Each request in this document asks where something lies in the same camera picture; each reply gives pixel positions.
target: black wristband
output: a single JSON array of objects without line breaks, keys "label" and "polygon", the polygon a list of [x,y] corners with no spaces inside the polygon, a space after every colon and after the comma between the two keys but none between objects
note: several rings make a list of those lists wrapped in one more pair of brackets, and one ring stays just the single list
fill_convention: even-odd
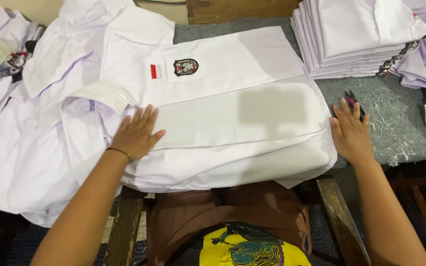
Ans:
[{"label": "black wristband", "polygon": [[124,154],[126,155],[127,159],[129,160],[129,163],[132,163],[132,162],[133,162],[133,160],[131,160],[131,156],[129,156],[129,154],[125,153],[125,152],[124,152],[124,151],[122,151],[122,150],[118,150],[118,149],[115,149],[115,148],[107,148],[106,150],[117,150],[117,151],[119,151],[119,152],[121,152],[121,153],[124,153]]}]

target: table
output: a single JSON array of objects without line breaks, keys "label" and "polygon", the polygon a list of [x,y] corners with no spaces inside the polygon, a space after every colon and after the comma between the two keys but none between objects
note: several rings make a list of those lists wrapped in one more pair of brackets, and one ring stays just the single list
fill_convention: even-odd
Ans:
[{"label": "table", "polygon": [[[174,43],[236,33],[260,27],[281,26],[293,49],[300,51],[286,17],[244,18],[210,25],[176,25]],[[426,89],[411,89],[399,84],[400,78],[343,78],[317,80],[329,106],[339,104],[345,89],[352,89],[364,111],[370,113],[370,132],[374,156],[382,164],[396,166],[402,162],[426,160],[426,125],[424,104]],[[334,168],[346,166],[339,157]]]}]

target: embroidered emblem patch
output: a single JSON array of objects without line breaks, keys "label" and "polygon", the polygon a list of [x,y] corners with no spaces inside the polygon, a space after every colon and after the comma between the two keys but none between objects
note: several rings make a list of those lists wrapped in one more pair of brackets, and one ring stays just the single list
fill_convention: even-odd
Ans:
[{"label": "embroidered emblem patch", "polygon": [[175,60],[174,62],[175,75],[177,77],[192,75],[198,70],[198,62],[194,59]]}]

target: left hand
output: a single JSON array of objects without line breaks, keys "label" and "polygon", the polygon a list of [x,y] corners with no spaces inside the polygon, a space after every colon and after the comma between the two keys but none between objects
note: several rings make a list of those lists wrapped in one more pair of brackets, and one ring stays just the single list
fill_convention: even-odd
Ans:
[{"label": "left hand", "polygon": [[111,148],[124,151],[133,161],[144,157],[166,133],[160,130],[152,135],[159,114],[157,108],[153,112],[152,108],[152,105],[148,105],[144,114],[142,108],[137,109],[132,121],[126,116],[113,138]]}]

